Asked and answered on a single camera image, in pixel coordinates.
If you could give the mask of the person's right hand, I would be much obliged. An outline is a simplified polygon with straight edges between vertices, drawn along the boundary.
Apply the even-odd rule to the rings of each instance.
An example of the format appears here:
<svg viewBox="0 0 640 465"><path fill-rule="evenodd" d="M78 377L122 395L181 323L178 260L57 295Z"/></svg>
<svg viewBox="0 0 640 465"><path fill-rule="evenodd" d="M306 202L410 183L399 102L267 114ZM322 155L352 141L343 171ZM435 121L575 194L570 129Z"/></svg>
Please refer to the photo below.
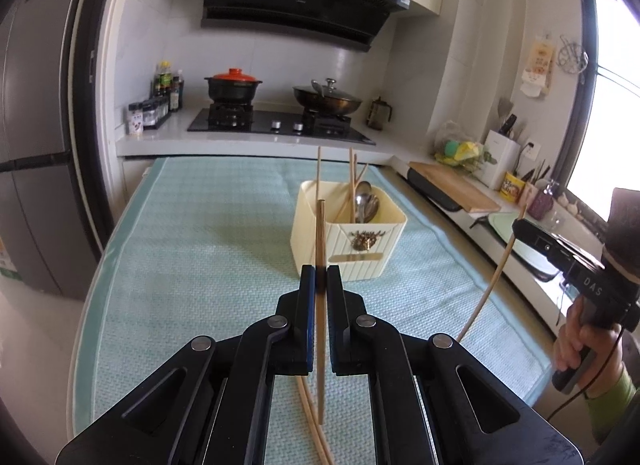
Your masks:
<svg viewBox="0 0 640 465"><path fill-rule="evenodd" d="M625 370L623 349L617 339L620 326L600 329L591 324L582 324L585 298L579 296L568 308L565 323L553 344L553 362L558 371L577 370L582 364L580 352L589 348L594 360L578 379L577 386L584 389L588 398L596 399L612 389Z"/></svg>

